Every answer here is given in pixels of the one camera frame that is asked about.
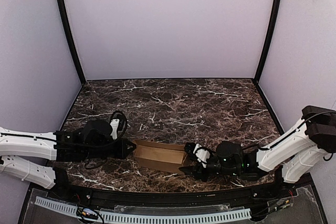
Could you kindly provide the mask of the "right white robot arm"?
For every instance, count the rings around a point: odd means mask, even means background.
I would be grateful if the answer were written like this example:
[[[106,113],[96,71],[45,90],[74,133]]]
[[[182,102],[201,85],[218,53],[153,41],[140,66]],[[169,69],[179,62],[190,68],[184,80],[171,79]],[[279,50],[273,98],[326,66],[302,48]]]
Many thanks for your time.
[[[286,133],[265,146],[252,147],[254,151],[247,153],[247,147],[222,141],[212,151],[188,142],[184,152],[195,164],[179,170],[204,182],[212,174],[256,181],[281,165],[282,181],[294,184],[317,162],[328,161],[327,156],[335,153],[335,111],[308,105]]]

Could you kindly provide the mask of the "brown cardboard paper box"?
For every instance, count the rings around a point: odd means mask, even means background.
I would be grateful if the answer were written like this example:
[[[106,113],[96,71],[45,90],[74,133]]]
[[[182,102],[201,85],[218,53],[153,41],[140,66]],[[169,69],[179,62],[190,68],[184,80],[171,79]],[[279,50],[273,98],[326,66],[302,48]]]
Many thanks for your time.
[[[173,174],[183,174],[180,167],[190,164],[184,145],[135,140],[133,156],[139,166]]]

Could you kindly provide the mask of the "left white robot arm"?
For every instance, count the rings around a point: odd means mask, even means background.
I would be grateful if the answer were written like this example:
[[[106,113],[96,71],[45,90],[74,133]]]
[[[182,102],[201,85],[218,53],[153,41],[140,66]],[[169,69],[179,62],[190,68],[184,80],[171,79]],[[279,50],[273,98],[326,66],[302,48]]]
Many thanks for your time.
[[[57,162],[125,159],[136,149],[136,144],[123,137],[126,128],[119,119],[88,121],[75,131],[29,133],[1,128],[1,172],[45,189],[67,186],[64,169],[41,166],[27,158]]]

